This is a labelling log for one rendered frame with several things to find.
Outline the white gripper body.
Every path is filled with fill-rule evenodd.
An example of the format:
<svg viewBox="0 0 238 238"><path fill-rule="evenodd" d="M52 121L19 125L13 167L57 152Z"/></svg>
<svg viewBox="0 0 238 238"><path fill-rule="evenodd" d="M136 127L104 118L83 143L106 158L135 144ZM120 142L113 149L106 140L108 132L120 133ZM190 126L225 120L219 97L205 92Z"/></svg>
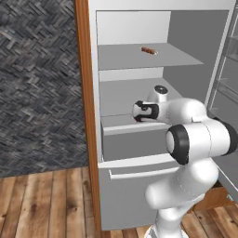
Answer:
<svg viewBox="0 0 238 238"><path fill-rule="evenodd" d="M132 116L137 121L141 121L141 106L143 105L141 100L138 100L134 105L132 109Z"/></svg>

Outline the grey fridge shelf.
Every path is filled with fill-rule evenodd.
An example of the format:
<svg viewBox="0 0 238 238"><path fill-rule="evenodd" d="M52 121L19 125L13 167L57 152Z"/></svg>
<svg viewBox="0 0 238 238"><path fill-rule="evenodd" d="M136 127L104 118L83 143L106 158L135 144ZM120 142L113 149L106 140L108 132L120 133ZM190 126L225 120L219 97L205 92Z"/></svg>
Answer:
<svg viewBox="0 0 238 238"><path fill-rule="evenodd" d="M155 49L158 55L142 52L140 48L143 46ZM202 64L168 43L101 45L98 46L98 55L102 71Z"/></svg>
<svg viewBox="0 0 238 238"><path fill-rule="evenodd" d="M165 86L168 99L178 99L181 95L164 78L147 78L101 82L100 115L112 116L130 114L133 104L138 100L146 100L154 86Z"/></svg>

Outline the white fridge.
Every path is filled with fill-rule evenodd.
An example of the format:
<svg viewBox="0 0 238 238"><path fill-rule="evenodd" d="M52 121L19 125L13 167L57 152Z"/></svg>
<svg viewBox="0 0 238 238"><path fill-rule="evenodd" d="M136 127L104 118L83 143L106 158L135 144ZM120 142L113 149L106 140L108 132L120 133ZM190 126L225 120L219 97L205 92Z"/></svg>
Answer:
<svg viewBox="0 0 238 238"><path fill-rule="evenodd" d="M137 122L132 112L101 116L101 82L164 78L181 98L201 101L212 118L207 91L218 51L211 33L218 14L231 10L231 5L231 0L89 0L98 163L168 153L165 133L169 128L154 120ZM156 43L171 44L202 64L99 69L98 46Z"/></svg>

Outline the grey freezer drawer front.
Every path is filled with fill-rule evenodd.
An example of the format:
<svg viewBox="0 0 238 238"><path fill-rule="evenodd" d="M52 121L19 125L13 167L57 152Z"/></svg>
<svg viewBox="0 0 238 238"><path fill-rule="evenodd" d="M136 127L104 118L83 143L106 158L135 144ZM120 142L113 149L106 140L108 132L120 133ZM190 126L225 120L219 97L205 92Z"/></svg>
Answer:
<svg viewBox="0 0 238 238"><path fill-rule="evenodd" d="M156 154L98 163L101 226L104 231L121 230L152 224L156 211L145 200L148 185L171 174L147 178L110 180L114 174L127 174L178 167L168 154Z"/></svg>

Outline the open fridge door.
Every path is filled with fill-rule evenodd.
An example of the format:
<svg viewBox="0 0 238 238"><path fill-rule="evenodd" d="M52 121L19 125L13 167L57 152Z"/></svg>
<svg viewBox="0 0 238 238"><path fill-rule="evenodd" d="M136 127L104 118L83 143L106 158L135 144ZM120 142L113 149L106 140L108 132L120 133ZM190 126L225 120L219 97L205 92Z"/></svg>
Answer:
<svg viewBox="0 0 238 238"><path fill-rule="evenodd" d="M212 39L218 51L207 91L207 109L216 136L218 180L238 204L238 0L218 14Z"/></svg>

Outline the brown wooden side panel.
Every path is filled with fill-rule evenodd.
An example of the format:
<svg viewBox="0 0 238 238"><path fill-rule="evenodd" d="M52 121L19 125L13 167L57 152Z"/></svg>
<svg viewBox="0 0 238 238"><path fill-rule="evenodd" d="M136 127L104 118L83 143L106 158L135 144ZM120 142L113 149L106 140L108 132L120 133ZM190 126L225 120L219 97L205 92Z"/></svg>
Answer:
<svg viewBox="0 0 238 238"><path fill-rule="evenodd" d="M84 105L86 144L92 205L95 220L95 238L101 238L99 204L99 171L96 139L96 119L94 109L93 74L89 29L88 0L74 0L74 19L78 45L80 80Z"/></svg>

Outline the brown meat skewer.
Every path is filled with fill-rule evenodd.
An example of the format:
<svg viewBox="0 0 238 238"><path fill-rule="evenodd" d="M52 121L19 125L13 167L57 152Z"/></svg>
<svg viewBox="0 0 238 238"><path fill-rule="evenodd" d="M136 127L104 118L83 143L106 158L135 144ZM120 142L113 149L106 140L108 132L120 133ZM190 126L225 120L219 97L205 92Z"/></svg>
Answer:
<svg viewBox="0 0 238 238"><path fill-rule="evenodd" d="M158 55L158 51L156 51L153 48L148 48L148 47L143 46L140 49L141 49L142 52L145 52L145 53L148 53L148 54L151 54L151 55Z"/></svg>

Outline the brown wooden cabinet base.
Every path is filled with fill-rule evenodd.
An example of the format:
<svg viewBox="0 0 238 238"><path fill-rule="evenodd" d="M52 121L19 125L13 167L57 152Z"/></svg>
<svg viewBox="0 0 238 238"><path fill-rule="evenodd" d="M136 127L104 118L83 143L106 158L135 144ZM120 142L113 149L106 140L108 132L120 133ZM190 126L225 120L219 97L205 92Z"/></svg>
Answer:
<svg viewBox="0 0 238 238"><path fill-rule="evenodd" d="M210 189L206 194L205 198L197 203L192 210L193 211L203 211L207 209L212 209L224 205L232 205L234 201L228 198L228 192L224 187L216 187Z"/></svg>

